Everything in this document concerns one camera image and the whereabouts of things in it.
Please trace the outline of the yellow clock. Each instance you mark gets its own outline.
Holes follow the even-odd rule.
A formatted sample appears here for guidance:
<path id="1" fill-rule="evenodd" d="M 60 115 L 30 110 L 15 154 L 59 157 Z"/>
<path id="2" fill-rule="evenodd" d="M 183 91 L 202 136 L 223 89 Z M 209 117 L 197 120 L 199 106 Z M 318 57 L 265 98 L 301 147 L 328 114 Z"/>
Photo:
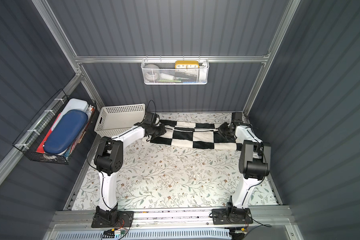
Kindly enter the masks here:
<path id="1" fill-rule="evenodd" d="M 198 61 L 181 60 L 175 62 L 175 69 L 199 69 L 199 68 L 200 68 L 200 64 Z"/>

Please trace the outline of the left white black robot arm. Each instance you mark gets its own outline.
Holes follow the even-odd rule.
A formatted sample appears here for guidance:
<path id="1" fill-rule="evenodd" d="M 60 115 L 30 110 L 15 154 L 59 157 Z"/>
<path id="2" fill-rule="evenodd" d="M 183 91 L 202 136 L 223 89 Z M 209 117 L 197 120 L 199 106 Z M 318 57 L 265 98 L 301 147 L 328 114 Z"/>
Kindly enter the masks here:
<path id="1" fill-rule="evenodd" d="M 146 124 L 135 124 L 131 129 L 114 137 L 102 137 L 95 154 L 94 164 L 99 172 L 101 197 L 99 208 L 111 211 L 117 208 L 116 197 L 117 172 L 124 163 L 124 149 L 135 141 L 144 137 L 151 140 L 166 133 L 163 124 L 150 126 Z"/>

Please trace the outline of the black white checkered pillowcase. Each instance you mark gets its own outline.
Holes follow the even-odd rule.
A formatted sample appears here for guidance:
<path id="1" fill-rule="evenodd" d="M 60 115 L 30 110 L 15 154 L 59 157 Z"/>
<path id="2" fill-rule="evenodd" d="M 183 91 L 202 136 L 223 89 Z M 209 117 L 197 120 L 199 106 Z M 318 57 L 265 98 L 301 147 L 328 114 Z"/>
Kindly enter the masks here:
<path id="1" fill-rule="evenodd" d="M 221 124 L 188 123 L 161 120 L 166 133 L 151 140 L 152 144 L 193 149 L 241 151 L 243 144 L 233 136 L 221 136 Z"/>

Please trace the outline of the white perforated plastic basket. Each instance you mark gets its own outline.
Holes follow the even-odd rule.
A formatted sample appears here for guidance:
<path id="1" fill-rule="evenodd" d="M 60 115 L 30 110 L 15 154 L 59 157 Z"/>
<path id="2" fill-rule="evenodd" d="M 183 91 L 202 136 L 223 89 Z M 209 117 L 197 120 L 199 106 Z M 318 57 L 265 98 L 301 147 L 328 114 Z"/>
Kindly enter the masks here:
<path id="1" fill-rule="evenodd" d="M 141 122 L 145 112 L 145 104 L 103 107 L 97 119 L 95 132 L 101 137 L 118 136 Z"/>

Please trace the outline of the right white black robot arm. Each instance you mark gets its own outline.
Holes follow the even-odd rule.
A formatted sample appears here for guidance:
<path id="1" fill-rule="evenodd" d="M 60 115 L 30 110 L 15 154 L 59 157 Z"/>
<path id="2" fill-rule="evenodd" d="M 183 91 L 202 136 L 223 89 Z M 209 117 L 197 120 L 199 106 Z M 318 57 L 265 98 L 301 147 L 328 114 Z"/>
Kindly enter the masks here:
<path id="1" fill-rule="evenodd" d="M 223 123 L 218 127 L 222 137 L 233 137 L 242 144 L 239 157 L 239 180 L 228 206 L 232 209 L 249 207 L 251 196 L 270 173 L 271 145 L 259 139 L 252 128 L 245 124 Z"/>

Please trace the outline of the white tape roll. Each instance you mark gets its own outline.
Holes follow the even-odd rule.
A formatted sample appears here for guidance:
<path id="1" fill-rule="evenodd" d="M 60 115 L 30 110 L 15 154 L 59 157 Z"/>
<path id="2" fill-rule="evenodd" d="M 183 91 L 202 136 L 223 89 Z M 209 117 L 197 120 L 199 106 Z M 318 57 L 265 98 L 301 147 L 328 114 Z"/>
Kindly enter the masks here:
<path id="1" fill-rule="evenodd" d="M 160 68 L 154 64 L 145 65 L 143 74 L 146 82 L 155 82 L 160 77 Z"/>

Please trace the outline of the white plastic box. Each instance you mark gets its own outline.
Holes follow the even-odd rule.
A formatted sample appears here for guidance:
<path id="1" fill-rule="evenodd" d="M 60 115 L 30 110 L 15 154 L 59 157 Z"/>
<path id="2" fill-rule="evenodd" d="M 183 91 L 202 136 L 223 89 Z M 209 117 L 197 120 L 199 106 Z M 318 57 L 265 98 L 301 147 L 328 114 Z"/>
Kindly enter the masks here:
<path id="1" fill-rule="evenodd" d="M 57 119 L 55 120 L 54 124 L 50 128 L 51 131 L 55 129 L 61 118 L 69 111 L 71 110 L 79 110 L 82 112 L 85 112 L 87 108 L 89 107 L 89 104 L 87 101 L 79 100 L 79 99 L 70 99 L 67 103 L 67 105 L 63 108 L 63 110 L 59 113 Z"/>

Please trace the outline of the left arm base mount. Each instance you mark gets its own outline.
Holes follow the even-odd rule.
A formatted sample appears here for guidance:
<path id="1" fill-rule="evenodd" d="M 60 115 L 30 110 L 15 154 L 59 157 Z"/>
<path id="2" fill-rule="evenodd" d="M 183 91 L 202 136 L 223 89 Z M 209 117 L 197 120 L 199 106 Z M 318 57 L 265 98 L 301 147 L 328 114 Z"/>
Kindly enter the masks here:
<path id="1" fill-rule="evenodd" d="M 129 228 L 134 219 L 133 211 L 103 211 L 96 212 L 91 228 Z"/>

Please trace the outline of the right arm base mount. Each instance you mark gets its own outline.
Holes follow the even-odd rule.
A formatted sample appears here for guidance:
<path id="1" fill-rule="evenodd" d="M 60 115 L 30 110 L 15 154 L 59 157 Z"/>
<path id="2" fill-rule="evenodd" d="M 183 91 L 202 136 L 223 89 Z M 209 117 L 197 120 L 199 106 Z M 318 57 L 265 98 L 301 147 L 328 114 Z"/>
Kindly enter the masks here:
<path id="1" fill-rule="evenodd" d="M 249 225 L 254 221 L 250 209 L 212 209 L 209 215 L 214 225 Z"/>

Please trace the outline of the red flat folder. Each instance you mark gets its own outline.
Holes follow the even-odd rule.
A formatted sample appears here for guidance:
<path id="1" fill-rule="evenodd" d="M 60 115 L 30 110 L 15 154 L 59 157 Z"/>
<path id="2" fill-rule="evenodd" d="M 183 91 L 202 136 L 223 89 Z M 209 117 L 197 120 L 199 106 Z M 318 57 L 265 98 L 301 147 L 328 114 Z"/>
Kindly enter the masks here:
<path id="1" fill-rule="evenodd" d="M 60 116 L 61 116 L 61 113 L 58 114 L 58 118 L 54 121 L 53 125 L 51 126 L 51 128 L 49 129 L 47 134 L 45 135 L 44 139 L 42 140 L 42 142 L 37 147 L 37 150 L 36 150 L 37 153 L 40 153 L 40 154 L 45 153 L 45 151 L 44 151 L 45 142 L 47 141 L 47 139 L 50 136 L 50 134 L 52 133 L 52 131 L 55 129 L 56 125 L 58 124 L 58 121 L 60 120 Z"/>

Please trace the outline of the blue oval case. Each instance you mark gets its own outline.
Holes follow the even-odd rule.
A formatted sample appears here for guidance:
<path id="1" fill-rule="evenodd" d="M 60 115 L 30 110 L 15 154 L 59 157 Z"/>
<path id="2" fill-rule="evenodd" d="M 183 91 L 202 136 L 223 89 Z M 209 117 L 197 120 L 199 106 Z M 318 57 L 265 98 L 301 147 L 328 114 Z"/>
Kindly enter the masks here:
<path id="1" fill-rule="evenodd" d="M 59 121 L 44 145 L 46 154 L 64 153 L 85 127 L 88 115 L 79 110 L 67 112 Z"/>

